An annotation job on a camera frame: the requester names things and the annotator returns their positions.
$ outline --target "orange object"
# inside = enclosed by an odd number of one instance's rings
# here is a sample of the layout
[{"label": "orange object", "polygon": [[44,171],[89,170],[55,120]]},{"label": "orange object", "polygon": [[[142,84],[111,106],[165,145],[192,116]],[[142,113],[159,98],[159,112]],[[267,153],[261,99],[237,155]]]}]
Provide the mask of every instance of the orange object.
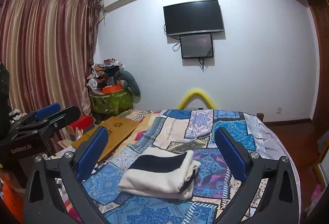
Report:
[{"label": "orange object", "polygon": [[14,190],[10,189],[4,181],[2,186],[3,202],[8,207],[13,216],[21,223],[23,220],[23,199]]},{"label": "orange object", "polygon": [[122,90],[122,86],[121,85],[112,85],[112,86],[107,86],[102,88],[102,92],[104,94],[109,94],[109,93],[116,93],[118,91]]}]

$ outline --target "blue gripper pad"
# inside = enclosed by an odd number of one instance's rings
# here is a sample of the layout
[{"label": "blue gripper pad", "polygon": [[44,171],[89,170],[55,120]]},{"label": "blue gripper pad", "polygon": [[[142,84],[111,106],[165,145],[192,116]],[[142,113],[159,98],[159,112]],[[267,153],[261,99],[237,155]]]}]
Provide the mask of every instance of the blue gripper pad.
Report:
[{"label": "blue gripper pad", "polygon": [[108,139],[109,139],[109,134],[107,129],[104,127],[98,127],[97,130],[95,130],[93,135],[90,137],[90,139],[82,143],[82,144],[86,144],[86,143],[90,143],[90,144],[77,163],[76,178],[78,181],[82,182],[83,180],[87,179],[90,176],[108,142]]},{"label": "blue gripper pad", "polygon": [[233,177],[242,183],[245,182],[247,179],[246,163],[220,128],[215,131],[215,143]]},{"label": "blue gripper pad", "polygon": [[53,103],[51,105],[48,105],[40,110],[38,110],[34,118],[35,120],[43,120],[45,118],[48,118],[52,116],[53,114],[56,114],[60,111],[60,104],[59,103]]}]

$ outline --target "wooden floor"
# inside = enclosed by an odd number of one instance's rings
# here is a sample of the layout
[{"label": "wooden floor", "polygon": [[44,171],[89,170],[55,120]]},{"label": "wooden floor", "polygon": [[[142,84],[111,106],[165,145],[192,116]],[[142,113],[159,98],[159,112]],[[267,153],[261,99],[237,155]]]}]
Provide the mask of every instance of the wooden floor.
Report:
[{"label": "wooden floor", "polygon": [[317,135],[310,123],[269,127],[280,139],[300,177],[302,211],[310,205],[313,190],[318,184],[312,166],[317,160]]}]

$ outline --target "black stripe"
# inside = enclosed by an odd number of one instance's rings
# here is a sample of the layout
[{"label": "black stripe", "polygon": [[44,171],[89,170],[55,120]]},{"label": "black stripe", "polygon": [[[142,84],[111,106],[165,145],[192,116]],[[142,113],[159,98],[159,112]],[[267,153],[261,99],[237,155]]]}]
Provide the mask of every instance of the black stripe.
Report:
[{"label": "black stripe", "polygon": [[183,186],[180,188],[178,193],[182,193],[183,191],[185,191],[190,186],[190,184],[192,183],[194,178],[195,178],[195,170],[193,170],[193,173],[192,173],[192,176],[190,177],[190,179],[188,181],[184,182]]},{"label": "black stripe", "polygon": [[160,157],[155,155],[141,155],[129,167],[129,169],[139,169],[157,173],[168,173],[180,168],[187,152],[170,157]]}]

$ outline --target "red box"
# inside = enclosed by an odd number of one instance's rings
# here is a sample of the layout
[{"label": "red box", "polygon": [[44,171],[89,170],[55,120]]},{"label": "red box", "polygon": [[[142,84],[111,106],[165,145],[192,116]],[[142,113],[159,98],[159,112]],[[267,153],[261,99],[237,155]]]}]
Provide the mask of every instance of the red box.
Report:
[{"label": "red box", "polygon": [[65,129],[68,134],[75,136],[77,128],[79,130],[85,130],[93,124],[94,121],[91,116],[81,115],[77,121],[74,121],[73,123],[67,125]]}]

